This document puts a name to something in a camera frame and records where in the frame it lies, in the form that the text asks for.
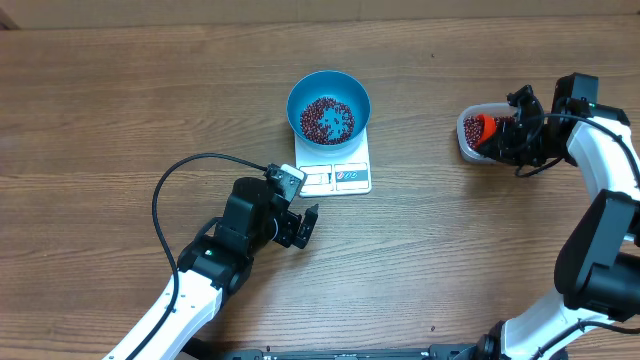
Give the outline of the orange scoop with blue handle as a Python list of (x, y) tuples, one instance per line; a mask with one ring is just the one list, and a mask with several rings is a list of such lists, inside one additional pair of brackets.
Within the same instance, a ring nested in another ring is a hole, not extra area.
[(473, 118), (473, 125), (475, 126), (472, 135), (472, 145), (474, 148), (479, 147), (489, 140), (497, 130), (495, 118), (488, 114), (476, 115)]

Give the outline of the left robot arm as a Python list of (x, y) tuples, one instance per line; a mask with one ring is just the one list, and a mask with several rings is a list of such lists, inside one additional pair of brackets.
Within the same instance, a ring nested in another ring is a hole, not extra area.
[(163, 293), (108, 359), (174, 359), (223, 304), (246, 283), (266, 244), (306, 247), (318, 207), (289, 211), (306, 175), (283, 166), (263, 180), (236, 180), (224, 213), (206, 223), (182, 251)]

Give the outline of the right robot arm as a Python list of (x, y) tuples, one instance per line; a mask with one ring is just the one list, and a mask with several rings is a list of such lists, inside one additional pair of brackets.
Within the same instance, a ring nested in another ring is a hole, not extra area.
[(545, 110), (531, 86), (503, 103), (471, 106), (456, 125), (462, 157), (502, 163), (515, 176), (560, 162), (580, 170), (590, 206), (555, 262), (554, 287), (521, 315), (498, 322), (461, 359), (565, 359), (567, 346), (594, 329), (636, 335), (623, 322), (639, 313), (639, 259), (624, 253), (639, 241), (639, 157), (631, 123), (598, 103), (599, 80), (572, 73), (557, 80)]

